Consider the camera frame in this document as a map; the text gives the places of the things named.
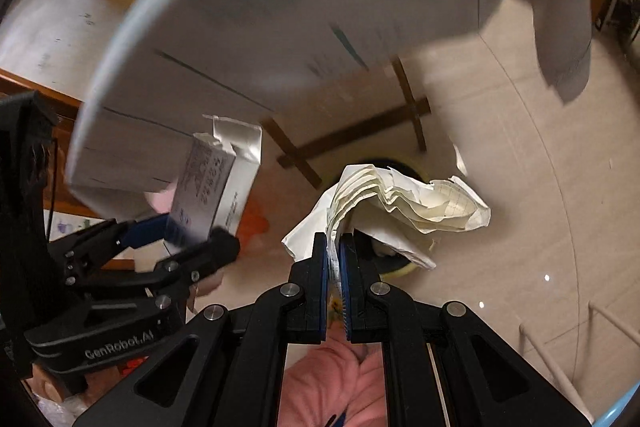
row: tile floor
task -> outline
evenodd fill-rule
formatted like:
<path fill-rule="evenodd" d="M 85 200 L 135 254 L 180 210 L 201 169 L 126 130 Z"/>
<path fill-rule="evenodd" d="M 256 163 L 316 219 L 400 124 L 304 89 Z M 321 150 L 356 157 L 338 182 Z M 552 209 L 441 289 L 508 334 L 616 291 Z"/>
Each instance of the tile floor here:
<path fill-rule="evenodd" d="M 22 7 L 15 29 L 0 38 L 0 67 L 84 97 L 131 1 L 51 0 L 39 12 Z M 84 13 L 96 24 L 84 22 Z M 525 321 L 597 417 L 640 380 L 640 349 L 588 312 L 597 299 L 640 328 L 640 77 L 614 42 L 598 37 L 588 87 L 562 107 L 538 73 L 531 18 L 526 4 L 504 0 L 480 35 L 403 57 L 414 93 L 426 94 L 433 109 L 422 119 L 426 155 L 417 153 L 404 124 L 311 163 L 327 182 L 341 165 L 372 155 L 391 155 L 442 178 L 456 173 L 455 143 L 470 185 L 492 208 L 492 222 L 471 233 L 434 234 L 438 267 L 396 283 L 428 303 L 466 302 L 550 378 L 520 338 Z M 278 121 L 300 144 L 401 100 L 392 72 L 380 68 L 341 79 L 332 95 L 310 96 Z M 198 308 L 250 303 L 287 278 L 291 260 L 279 241 L 318 193 L 297 171 L 277 165 L 279 153 L 267 137 L 254 188 L 270 231 L 254 238 Z M 294 357 L 301 353 L 296 349 Z"/>

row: white paper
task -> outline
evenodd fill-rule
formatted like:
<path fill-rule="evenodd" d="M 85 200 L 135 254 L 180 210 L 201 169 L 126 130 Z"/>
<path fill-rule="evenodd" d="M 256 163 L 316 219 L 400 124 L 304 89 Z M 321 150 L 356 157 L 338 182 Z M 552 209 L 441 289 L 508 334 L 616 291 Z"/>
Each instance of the white paper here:
<path fill-rule="evenodd" d="M 324 232 L 330 273 L 339 283 L 337 246 L 343 232 L 360 230 L 412 263 L 433 269 L 426 234 L 474 230 L 487 226 L 490 218 L 489 207 L 456 176 L 425 184 L 393 169 L 349 165 L 282 243 L 294 260 L 308 259 L 314 234 Z"/>

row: pink object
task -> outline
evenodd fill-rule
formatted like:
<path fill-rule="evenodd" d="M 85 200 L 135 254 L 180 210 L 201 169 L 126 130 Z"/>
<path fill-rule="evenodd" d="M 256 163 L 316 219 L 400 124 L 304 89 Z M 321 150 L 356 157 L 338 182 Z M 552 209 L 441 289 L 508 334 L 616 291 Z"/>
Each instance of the pink object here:
<path fill-rule="evenodd" d="M 278 427 L 325 427 L 345 411 L 344 427 L 386 426 L 382 349 L 349 343 L 334 323 L 326 342 L 286 370 Z"/>
<path fill-rule="evenodd" d="M 162 192 L 146 192 L 146 201 L 158 214 L 171 211 L 171 204 L 174 202 L 175 186 L 177 182 L 169 184 Z"/>

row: white box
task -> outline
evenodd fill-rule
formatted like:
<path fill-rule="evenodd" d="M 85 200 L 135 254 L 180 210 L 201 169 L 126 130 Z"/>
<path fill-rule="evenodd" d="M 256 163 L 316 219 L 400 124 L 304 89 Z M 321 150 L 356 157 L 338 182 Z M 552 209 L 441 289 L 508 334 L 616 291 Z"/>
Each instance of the white box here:
<path fill-rule="evenodd" d="M 193 146 L 175 189 L 164 241 L 171 254 L 206 241 L 213 227 L 235 234 L 260 166 L 262 128 L 208 116 L 211 134 Z"/>

